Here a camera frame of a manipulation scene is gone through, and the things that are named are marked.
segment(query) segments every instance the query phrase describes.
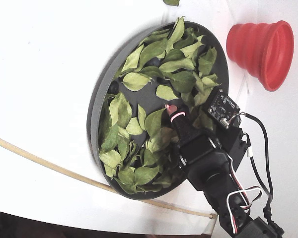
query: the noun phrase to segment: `green leaf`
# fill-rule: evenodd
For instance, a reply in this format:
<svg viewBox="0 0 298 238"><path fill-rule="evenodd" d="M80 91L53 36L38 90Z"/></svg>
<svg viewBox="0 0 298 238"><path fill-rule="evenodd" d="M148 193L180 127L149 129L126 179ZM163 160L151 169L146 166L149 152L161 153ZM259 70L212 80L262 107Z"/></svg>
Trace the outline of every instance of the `green leaf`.
<svg viewBox="0 0 298 238"><path fill-rule="evenodd" d="M175 49L182 49L183 47L192 45L195 40L195 36L193 34L187 33L187 37L185 39L179 40L178 42L174 43L173 47Z"/></svg>
<svg viewBox="0 0 298 238"><path fill-rule="evenodd" d="M109 112L112 119L112 125L117 123L118 126L126 128L131 119L132 109L124 94L119 93L116 95L110 103Z"/></svg>
<svg viewBox="0 0 298 238"><path fill-rule="evenodd" d="M183 19L183 17L180 17L176 20L174 27L173 27L173 32L172 32L170 38L168 39L167 47L165 49L167 53L170 50L172 50L173 44L182 38L183 33L184 33L184 19Z"/></svg>
<svg viewBox="0 0 298 238"><path fill-rule="evenodd" d="M138 121L140 128L142 130L146 130L145 128L145 119L146 119L146 112L145 110L138 104Z"/></svg>
<svg viewBox="0 0 298 238"><path fill-rule="evenodd" d="M104 168L105 168L105 172L106 172L106 175L109 176L110 178L113 178L114 176L116 176L116 170L105 165L104 164Z"/></svg>
<svg viewBox="0 0 298 238"><path fill-rule="evenodd" d="M208 77L203 77L202 78L202 83L204 84L204 88L207 89L207 88L214 88L216 86L219 86L219 84L217 83L214 83L213 80L211 80L210 78Z"/></svg>
<svg viewBox="0 0 298 238"><path fill-rule="evenodd" d="M169 53L167 53L167 55L165 56L164 60L161 63L181 60L183 58L185 58L185 56L182 51L173 49L173 50L169 51Z"/></svg>
<svg viewBox="0 0 298 238"><path fill-rule="evenodd" d="M156 41L146 46L140 54L139 68L142 69L150 59L163 54L167 47L167 42L167 39L164 38L162 41Z"/></svg>
<svg viewBox="0 0 298 238"><path fill-rule="evenodd" d="M118 127L118 135L129 140L129 133L120 126Z"/></svg>
<svg viewBox="0 0 298 238"><path fill-rule="evenodd" d="M192 61L189 58L183 58L176 61L169 61L162 64L159 69L166 73L174 72L180 68L194 70Z"/></svg>
<svg viewBox="0 0 298 238"><path fill-rule="evenodd" d="M161 157L161 153L154 152L151 153L149 149L145 149L144 151L144 166L155 164L159 158Z"/></svg>
<svg viewBox="0 0 298 238"><path fill-rule="evenodd" d="M164 78L163 73L160 71L160 69L158 67L155 66L148 66L143 68L142 70L140 70L139 73L148 75L149 77L153 78L153 77L158 77L158 78Z"/></svg>
<svg viewBox="0 0 298 238"><path fill-rule="evenodd" d="M135 169L135 181L136 184L146 184L153 180L153 178L158 174L159 168L148 168L148 167L139 167Z"/></svg>
<svg viewBox="0 0 298 238"><path fill-rule="evenodd" d="M180 0L163 0L165 4L170 6L179 6Z"/></svg>
<svg viewBox="0 0 298 238"><path fill-rule="evenodd" d="M145 184L145 185L137 185L144 192L159 192L162 189L162 185L160 184Z"/></svg>
<svg viewBox="0 0 298 238"><path fill-rule="evenodd" d="M157 95L157 97L167 101L178 99L178 97L174 95L172 88L168 86L159 85L155 94Z"/></svg>
<svg viewBox="0 0 298 238"><path fill-rule="evenodd" d="M115 148L117 145L117 137L118 137L118 125L114 124L108 130L108 133L105 135L105 140L101 144L102 152L108 152Z"/></svg>
<svg viewBox="0 0 298 238"><path fill-rule="evenodd" d="M161 33L161 34L151 34L150 36L147 36L146 38L144 38L140 44L142 44L143 42L146 42L147 44L151 44L155 41L161 41L164 38L167 38L167 36L169 35L169 31Z"/></svg>
<svg viewBox="0 0 298 238"><path fill-rule="evenodd" d="M123 78L123 84L129 90L136 92L142 89L150 80L151 78L145 74L131 72Z"/></svg>
<svg viewBox="0 0 298 238"><path fill-rule="evenodd" d="M191 92L196 80L193 74L188 71L182 71L176 74L165 73L164 76L170 78L172 87L179 93Z"/></svg>
<svg viewBox="0 0 298 238"><path fill-rule="evenodd" d="M129 121L126 131L131 135L140 135L142 134L143 130L141 129L137 118L131 118Z"/></svg>
<svg viewBox="0 0 298 238"><path fill-rule="evenodd" d="M195 88L198 90L198 92L204 93L204 85L203 85L202 79L196 74L196 72L192 72L192 73L196 78L195 85L194 85Z"/></svg>
<svg viewBox="0 0 298 238"><path fill-rule="evenodd" d="M189 93L181 93L181 99L188 107L194 106L194 98L191 92Z"/></svg>
<svg viewBox="0 0 298 238"><path fill-rule="evenodd" d="M155 179L152 184L161 184L163 187L169 187L172 184L172 176L166 171L160 177Z"/></svg>
<svg viewBox="0 0 298 238"><path fill-rule="evenodd" d="M199 56L199 76L209 75L213 64L217 58L217 50L215 47L209 48L206 54Z"/></svg>
<svg viewBox="0 0 298 238"><path fill-rule="evenodd" d="M100 153L99 159L105 165L115 169L117 167L117 165L119 165L121 157L117 151L111 150L107 153Z"/></svg>
<svg viewBox="0 0 298 238"><path fill-rule="evenodd" d="M205 101L209 97L211 91L212 91L212 88L207 88L207 89L204 89L204 93L198 93L197 95L195 95L194 105L199 106L199 105L205 103Z"/></svg>
<svg viewBox="0 0 298 238"><path fill-rule="evenodd" d="M119 170L118 178L124 184L135 184L135 174L130 168Z"/></svg>
<svg viewBox="0 0 298 238"><path fill-rule="evenodd" d="M146 143L146 148L152 153L165 149L171 142L173 129L163 127L160 131Z"/></svg>
<svg viewBox="0 0 298 238"><path fill-rule="evenodd" d="M161 127L161 115L165 108L148 115L145 120L145 128L150 137L154 137Z"/></svg>
<svg viewBox="0 0 298 238"><path fill-rule="evenodd" d="M193 53L201 46L203 45L201 42L196 42L190 46L186 46L181 49L185 57L191 58Z"/></svg>
<svg viewBox="0 0 298 238"><path fill-rule="evenodd" d="M129 147L128 145L129 145L128 139L122 136L118 136L117 146L118 146L118 151L120 153L121 161L123 161L127 156L128 147Z"/></svg>
<svg viewBox="0 0 298 238"><path fill-rule="evenodd" d="M120 185L120 187L127 193L127 194L135 194L137 193L136 185L128 185L124 184L121 181L119 181L117 178L114 178L116 182Z"/></svg>
<svg viewBox="0 0 298 238"><path fill-rule="evenodd" d="M143 50L144 45L142 44L139 46L134 52L132 52L126 59L126 62L124 64L124 67L122 69L122 72L125 70L128 70L130 68L137 68L138 67L138 61L140 57L140 53Z"/></svg>

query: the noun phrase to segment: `gray round tray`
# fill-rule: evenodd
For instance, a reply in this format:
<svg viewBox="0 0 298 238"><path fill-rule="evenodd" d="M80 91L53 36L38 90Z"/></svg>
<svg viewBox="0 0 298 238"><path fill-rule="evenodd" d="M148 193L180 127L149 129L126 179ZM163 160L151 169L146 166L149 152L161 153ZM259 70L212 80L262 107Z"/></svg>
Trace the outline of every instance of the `gray round tray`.
<svg viewBox="0 0 298 238"><path fill-rule="evenodd" d="M87 114L87 136L89 140L90 149L92 152L92 155L95 158L95 161L97 165L101 168L101 171L103 172L106 180L108 183L121 195L136 199L136 200L143 200L143 199L152 199L159 196L162 196L169 191L173 190L177 186L179 186L184 180L180 179L177 182L173 183L168 188L163 188L159 192L146 192L146 193L136 193L129 195L127 194L120 186L119 184L114 180L108 177L105 173L104 165L99 159L99 151L98 151L98 126L99 126L99 119L100 119L100 113L101 108L104 102L105 95L107 93L107 90L111 84L111 82L114 80L114 75L117 72L118 68L123 64L127 58L127 56L134 50L135 47L139 44L139 42L144 39L146 36L148 36L153 31L172 27L174 23L162 25L153 27L150 29L147 29L138 35L134 36L130 41L126 42L111 58L111 60L107 63L105 66L103 72L101 73L99 79L96 82L90 104ZM221 88L225 91L228 91L228 69L227 69L227 62L225 58L224 51L217 40L217 38L205 27L193 23L193 22L185 22L185 27L195 27L200 30L200 32L204 35L202 38L202 42L205 44L205 46L214 46L218 52L217 59L213 65L212 73L216 73L218 76L218 83L221 83ZM141 89L138 92L132 92L128 90L119 80L119 91L123 92L127 101L130 102L130 104L134 107L133 117L136 116L136 108L137 104L140 104L144 110L146 111L147 115L149 115L151 112L156 111L158 109L161 109L161 106L166 103L165 100L158 98L155 95L155 89L158 85L157 82L152 82L151 84L146 85L143 89ZM170 103L173 103L175 105L181 104L181 99L173 100ZM146 139L146 135L140 135L140 136L134 136L134 140L137 144L142 144L142 142Z"/></svg>

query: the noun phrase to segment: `blueberry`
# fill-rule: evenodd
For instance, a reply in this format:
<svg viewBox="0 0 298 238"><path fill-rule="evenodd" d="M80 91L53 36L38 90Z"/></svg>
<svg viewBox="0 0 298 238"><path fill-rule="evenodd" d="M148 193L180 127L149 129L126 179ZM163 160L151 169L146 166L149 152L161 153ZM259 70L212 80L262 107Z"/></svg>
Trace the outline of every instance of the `blueberry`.
<svg viewBox="0 0 298 238"><path fill-rule="evenodd" d="M112 81L109 88L108 88L107 93L116 95L116 94L119 93L118 89L119 89L118 82L117 81Z"/></svg>
<svg viewBox="0 0 298 238"><path fill-rule="evenodd" d="M152 58L151 60L149 60L146 64L145 67L147 66L155 66L155 67L159 67L160 66L160 60L157 57Z"/></svg>

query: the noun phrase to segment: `circuit board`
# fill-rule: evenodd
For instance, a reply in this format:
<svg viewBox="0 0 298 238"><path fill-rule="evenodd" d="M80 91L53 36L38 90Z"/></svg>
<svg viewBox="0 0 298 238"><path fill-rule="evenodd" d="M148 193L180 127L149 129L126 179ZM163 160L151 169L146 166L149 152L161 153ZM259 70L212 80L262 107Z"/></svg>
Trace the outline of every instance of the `circuit board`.
<svg viewBox="0 0 298 238"><path fill-rule="evenodd" d="M229 129L231 118L240 108L220 87L215 87L203 106L204 112L223 129Z"/></svg>

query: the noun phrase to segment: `red and white wire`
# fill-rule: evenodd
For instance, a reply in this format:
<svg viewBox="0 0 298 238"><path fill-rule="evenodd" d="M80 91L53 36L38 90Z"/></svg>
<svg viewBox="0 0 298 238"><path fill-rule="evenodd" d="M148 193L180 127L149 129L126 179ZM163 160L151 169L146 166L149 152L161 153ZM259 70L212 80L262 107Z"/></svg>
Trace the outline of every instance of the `red and white wire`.
<svg viewBox="0 0 298 238"><path fill-rule="evenodd" d="M241 184L241 182L238 180L237 176L236 176L236 173L235 173L235 170L233 168L233 159L232 157L228 154L227 155L229 157L229 159L231 160L231 163L230 163L230 170L231 170L231 176L233 178L233 180L237 183L238 187L239 187L239 190L245 190ZM249 202L249 199L247 197L247 194L246 192L244 192L241 196L246 204L246 206L241 206L241 208L243 208L244 210L247 210L250 208L251 206L251 203Z"/></svg>
<svg viewBox="0 0 298 238"><path fill-rule="evenodd" d="M251 191L255 191L255 190L258 190L261 193L263 193L263 190L260 187L256 186L256 187L249 188L249 189L234 191L234 192L231 192L231 193L228 194L228 196L226 198L226 205L227 205L229 216L230 216L230 222L231 222L232 227L233 227L233 234L237 234L238 229L237 229L237 225L236 225L236 222L235 222L235 218L232 214L232 211L231 211L231 208L230 208L230 205L229 205L229 197L231 197L232 195L237 194L237 193L241 193L241 192L246 193L246 192L251 192Z"/></svg>

